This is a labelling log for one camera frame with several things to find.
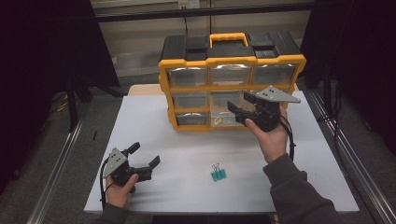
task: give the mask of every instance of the metal rail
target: metal rail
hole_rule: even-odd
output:
[[[78,17],[78,18],[60,18],[57,21],[143,21],[156,19],[201,17],[201,16],[220,16],[235,15],[249,13],[266,13],[266,12],[287,12],[287,11],[307,11],[315,8],[328,8],[342,6],[341,1],[326,1],[312,3],[296,3],[296,4],[277,4],[255,7],[208,7],[194,8],[185,10],[165,10],[153,12],[139,13],[115,13],[115,14],[98,14],[95,17]]]
[[[309,92],[308,94],[311,95],[315,105],[317,106],[319,112],[322,115],[326,114],[326,110],[323,107],[323,100],[319,96],[317,92]],[[334,119],[327,119],[326,124],[332,134],[334,134],[335,130],[335,121]],[[382,192],[382,190],[378,187],[372,177],[369,175],[365,167],[363,166],[361,160],[359,159],[358,155],[355,153],[352,145],[349,144],[347,138],[344,136],[344,133],[337,127],[337,142],[339,143],[341,151],[346,156],[349,164],[351,165],[355,175],[358,177],[359,181],[363,185],[364,189],[366,190],[368,196],[370,197],[371,201],[373,202],[376,210],[378,211],[379,215],[382,217],[385,223],[396,223],[396,216],[395,212],[393,211],[392,206],[388,202],[388,199]]]
[[[48,208],[50,207],[50,202],[53,198],[56,187],[58,186],[59,180],[61,179],[61,176],[64,172],[64,167],[67,164],[67,160],[69,159],[70,154],[73,150],[73,146],[78,138],[82,122],[87,116],[90,107],[91,102],[84,105],[78,124],[76,125],[73,132],[67,135],[67,139],[64,143],[61,154],[59,155],[59,158],[55,163],[55,166],[49,176],[46,186],[44,187],[37,203],[35,204],[35,208],[30,215],[27,224],[41,224],[43,222],[44,216],[47,214]]]

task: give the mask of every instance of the person's left hand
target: person's left hand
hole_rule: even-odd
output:
[[[132,175],[125,186],[121,187],[116,185],[111,175],[109,175],[106,178],[106,186],[111,186],[106,191],[107,202],[120,208],[127,208],[130,191],[138,178],[137,174]]]

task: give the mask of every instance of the gray carpet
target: gray carpet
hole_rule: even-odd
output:
[[[128,91],[134,83],[156,83],[156,74],[136,77],[120,77],[121,91]],[[94,94],[88,116],[85,118],[78,140],[73,147],[67,165],[53,195],[43,223],[89,223],[95,215],[83,212],[92,187],[92,180],[100,166],[106,144],[120,109],[121,98],[114,98],[99,90]],[[78,103],[79,111],[84,104]],[[359,154],[368,172],[388,197],[393,207],[396,206],[396,157],[386,148],[381,136],[366,129],[364,119],[346,98],[339,115],[339,123],[348,141]],[[329,144],[332,136],[324,123],[319,123]],[[0,223],[26,223],[32,213],[50,172],[58,159],[68,135],[68,110],[52,113],[46,122],[46,128],[37,140],[35,149],[29,155],[28,162],[21,168],[21,178],[9,182],[0,196]],[[353,175],[346,162],[351,177],[346,180],[361,209],[357,213],[342,215],[346,223],[383,223],[359,180]],[[349,180],[353,180],[356,191]],[[127,223],[146,224],[152,222],[152,216],[129,216]]]

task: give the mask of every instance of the hand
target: hand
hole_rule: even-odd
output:
[[[280,114],[284,118],[288,118],[286,110],[283,108],[283,106],[280,106]],[[264,158],[268,163],[286,154],[288,133],[280,124],[278,124],[271,132],[266,133],[263,132],[251,119],[246,119],[245,123],[259,141],[262,154],[264,154]]]
[[[127,208],[129,191],[134,187],[138,178],[139,176],[137,174],[132,175],[125,186],[121,187],[116,185],[111,175],[109,175],[106,178],[106,186],[111,186],[106,191],[107,202],[120,208]]]

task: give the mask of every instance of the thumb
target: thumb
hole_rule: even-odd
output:
[[[128,189],[128,191],[130,191],[134,187],[134,184],[136,184],[138,178],[139,178],[139,175],[137,175],[137,174],[132,175],[129,178],[128,182],[126,182],[124,188]]]
[[[248,127],[248,129],[254,134],[256,135],[256,137],[259,137],[262,134],[262,130],[259,128],[259,126],[256,125],[256,123],[254,123],[253,120],[251,119],[246,119],[245,123]]]

